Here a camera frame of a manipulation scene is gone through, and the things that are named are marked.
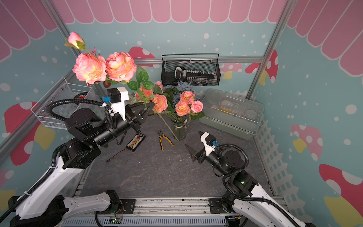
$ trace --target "blue connector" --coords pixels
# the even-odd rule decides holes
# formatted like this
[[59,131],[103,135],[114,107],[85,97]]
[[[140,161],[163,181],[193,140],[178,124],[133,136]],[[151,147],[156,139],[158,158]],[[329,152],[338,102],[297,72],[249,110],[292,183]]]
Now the blue connector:
[[109,96],[102,96],[104,102],[110,102],[111,98]]

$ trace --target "pink rose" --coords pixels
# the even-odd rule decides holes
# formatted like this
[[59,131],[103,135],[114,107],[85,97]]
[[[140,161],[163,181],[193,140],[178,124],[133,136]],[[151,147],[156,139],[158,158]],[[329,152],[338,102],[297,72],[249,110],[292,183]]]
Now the pink rose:
[[166,110],[166,108],[168,107],[168,101],[166,100],[165,95],[155,94],[155,98],[153,98],[151,101],[155,103],[154,109],[158,113],[161,113],[162,111]]
[[161,89],[161,92],[163,92],[163,84],[160,81],[155,82],[156,85],[158,85]]
[[203,103],[201,101],[195,101],[190,105],[190,108],[192,109],[193,113],[201,112],[203,109]]
[[175,105],[175,111],[178,116],[184,116],[190,113],[190,107],[188,103],[180,101]]
[[[146,90],[144,88],[140,88],[140,91],[142,91],[146,97],[149,97],[151,94],[154,94],[152,90]],[[139,93],[136,93],[136,98],[140,99],[141,101],[144,101],[144,98],[140,98]]]
[[181,102],[186,102],[188,103],[188,100],[189,99],[193,99],[194,100],[195,98],[195,94],[193,92],[183,92],[181,95],[180,95],[180,101]]
[[137,65],[134,59],[124,52],[113,53],[106,59],[106,72],[111,80],[127,82],[134,76],[137,70]]
[[94,56],[90,53],[78,55],[73,72],[77,79],[86,81],[87,84],[94,84],[96,81],[106,80],[106,61],[101,56]]
[[77,32],[71,32],[71,34],[68,37],[68,42],[72,44],[77,49],[82,49],[78,46],[77,41],[81,43],[85,43],[82,39],[82,37]]

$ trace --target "glass vase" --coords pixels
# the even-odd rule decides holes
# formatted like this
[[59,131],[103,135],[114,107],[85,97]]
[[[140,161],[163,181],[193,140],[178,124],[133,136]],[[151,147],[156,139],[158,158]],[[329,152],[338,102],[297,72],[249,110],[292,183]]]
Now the glass vase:
[[175,139],[177,140],[183,140],[187,137],[187,128],[185,126],[186,124],[186,116],[183,116],[183,117],[179,117],[177,119],[173,119],[171,118],[171,121],[173,122],[174,124],[174,127],[173,127],[173,137],[177,137]]

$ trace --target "black mesh basket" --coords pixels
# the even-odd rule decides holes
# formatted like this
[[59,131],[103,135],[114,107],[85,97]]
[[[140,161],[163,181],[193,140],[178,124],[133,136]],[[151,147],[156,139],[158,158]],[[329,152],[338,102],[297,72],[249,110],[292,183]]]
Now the black mesh basket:
[[221,71],[219,54],[166,54],[162,55],[163,85],[177,86],[178,81],[190,82],[192,86],[219,85]]

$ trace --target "white lattice fence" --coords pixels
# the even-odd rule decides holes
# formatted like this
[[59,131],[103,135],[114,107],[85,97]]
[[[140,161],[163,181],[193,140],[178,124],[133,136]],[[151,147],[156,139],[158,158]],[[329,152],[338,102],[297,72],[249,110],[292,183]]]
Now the white lattice fence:
[[291,182],[292,175],[287,172],[287,163],[283,163],[283,153],[278,152],[278,144],[274,142],[268,121],[262,116],[261,126],[256,134],[258,149],[266,166],[272,189],[277,195],[284,197],[290,213],[304,222],[312,222],[313,218],[304,211],[305,201],[297,196],[298,187]]

